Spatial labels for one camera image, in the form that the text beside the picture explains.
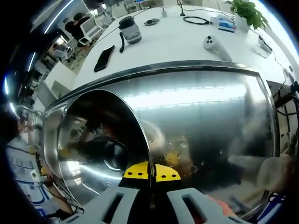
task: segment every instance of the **stainless steel tank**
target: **stainless steel tank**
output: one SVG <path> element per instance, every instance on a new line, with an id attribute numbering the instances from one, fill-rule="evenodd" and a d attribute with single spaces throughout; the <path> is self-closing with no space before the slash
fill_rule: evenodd
<path id="1" fill-rule="evenodd" d="M 230 161 L 279 152 L 269 88 L 243 65 L 183 61 L 131 69 L 72 91 L 47 114 L 45 160 L 82 206 L 146 159 L 174 168 L 185 187 L 225 201 L 238 214 L 265 202 L 256 176 Z M 54 134 L 52 119 L 60 120 Z M 125 123 L 115 125 L 119 120 Z"/>

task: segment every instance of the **white desk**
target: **white desk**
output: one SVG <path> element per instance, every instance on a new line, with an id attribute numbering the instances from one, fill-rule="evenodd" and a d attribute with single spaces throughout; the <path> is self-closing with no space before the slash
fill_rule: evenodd
<path id="1" fill-rule="evenodd" d="M 202 46 L 204 38 L 208 35 L 214 35 L 219 39 L 231 55 L 233 62 L 257 69 L 266 80 L 277 83 L 285 81 L 282 67 L 275 61 L 273 53 L 268 58 L 264 58 L 253 51 L 253 49 L 257 49 L 263 52 L 258 45 L 258 35 L 253 31 L 249 31 L 248 34 L 238 32 L 233 34 L 220 31 L 211 25 L 200 26 L 190 24 L 183 21 L 183 18 L 179 16 L 181 9 L 178 6 L 164 8 L 168 14 L 167 18 L 162 18 L 162 8 L 160 7 L 148 9 L 141 13 L 135 12 L 130 14 L 134 16 L 140 13 L 135 17 L 135 23 L 139 26 L 142 40 L 132 45 L 126 43 L 122 54 L 119 52 L 121 47 L 119 30 L 116 28 L 119 26 L 119 21 L 125 16 L 115 20 L 89 52 L 72 89 L 74 90 L 84 84 L 109 76 L 115 72 L 153 63 L 182 60 L 220 60 L 218 56 L 206 51 Z M 185 11 L 186 16 L 199 16 L 207 20 L 211 16 L 218 14 L 217 10 L 210 8 L 194 6 L 184 6 L 184 8 L 203 8 L 215 11 L 215 13 L 203 10 Z M 160 22 L 154 26 L 144 26 L 143 23 L 152 18 L 159 18 Z M 279 46 L 265 32 L 262 30 L 259 32 L 262 32 L 263 38 L 273 48 L 277 56 L 277 61 L 284 67 L 289 66 L 290 63 Z M 93 72 L 94 66 L 103 49 L 111 45 L 115 45 L 115 49 L 108 66 L 102 71 Z M 285 84 L 290 85 L 290 80 L 287 79 Z"/>

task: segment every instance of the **smartphone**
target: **smartphone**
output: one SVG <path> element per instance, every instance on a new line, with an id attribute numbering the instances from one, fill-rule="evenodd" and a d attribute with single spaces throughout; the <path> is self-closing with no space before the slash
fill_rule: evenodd
<path id="1" fill-rule="evenodd" d="M 101 55 L 98 59 L 97 64 L 95 65 L 95 67 L 93 69 L 94 72 L 101 71 L 107 67 L 109 58 L 110 58 L 114 48 L 115 48 L 115 46 L 113 45 L 113 46 L 103 50 L 103 52 L 101 53 Z"/>

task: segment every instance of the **potted plant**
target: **potted plant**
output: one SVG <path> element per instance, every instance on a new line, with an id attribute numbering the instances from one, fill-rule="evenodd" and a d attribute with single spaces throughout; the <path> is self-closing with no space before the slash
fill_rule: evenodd
<path id="1" fill-rule="evenodd" d="M 266 28 L 266 26 L 270 27 L 266 18 L 256 9 L 256 5 L 253 2 L 233 0 L 226 1 L 225 3 L 230 4 L 230 10 L 236 13 L 235 25 L 237 28 L 248 32 L 251 25 L 254 29 L 261 26 L 264 28 Z"/>

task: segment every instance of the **gray plastic part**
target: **gray plastic part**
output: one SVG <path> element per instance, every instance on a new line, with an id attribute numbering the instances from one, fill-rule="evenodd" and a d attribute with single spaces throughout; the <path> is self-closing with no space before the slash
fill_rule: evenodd
<path id="1" fill-rule="evenodd" d="M 205 224 L 248 224 L 239 217 L 226 217 L 220 205 L 195 188 L 167 192 L 179 224 L 195 224 L 183 198 L 188 198 Z"/>
<path id="2" fill-rule="evenodd" d="M 85 206 L 83 214 L 75 214 L 62 224 L 105 224 L 104 217 L 117 196 L 122 196 L 111 224 L 126 224 L 139 189 L 110 187 Z"/>

